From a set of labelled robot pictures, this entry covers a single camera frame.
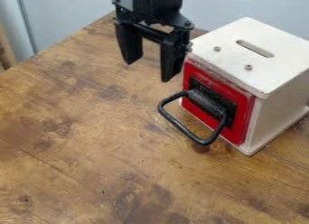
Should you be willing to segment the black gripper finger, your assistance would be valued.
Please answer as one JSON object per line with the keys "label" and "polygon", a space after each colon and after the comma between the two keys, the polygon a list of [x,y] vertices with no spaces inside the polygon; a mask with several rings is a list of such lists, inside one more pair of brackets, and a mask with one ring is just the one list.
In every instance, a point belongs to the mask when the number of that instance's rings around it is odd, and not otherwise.
{"label": "black gripper finger", "polygon": [[143,55],[142,36],[130,24],[115,23],[118,46],[125,62],[131,65]]}
{"label": "black gripper finger", "polygon": [[186,45],[176,39],[166,38],[161,43],[162,81],[169,82],[182,70],[188,54]]}

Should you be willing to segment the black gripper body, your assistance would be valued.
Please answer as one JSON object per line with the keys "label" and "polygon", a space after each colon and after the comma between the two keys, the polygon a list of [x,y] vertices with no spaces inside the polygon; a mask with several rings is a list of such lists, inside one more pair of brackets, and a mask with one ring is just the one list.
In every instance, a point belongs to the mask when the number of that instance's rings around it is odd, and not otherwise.
{"label": "black gripper body", "polygon": [[181,14],[184,0],[113,0],[118,23],[135,28],[153,42],[170,40],[185,51],[192,48],[193,22]]}

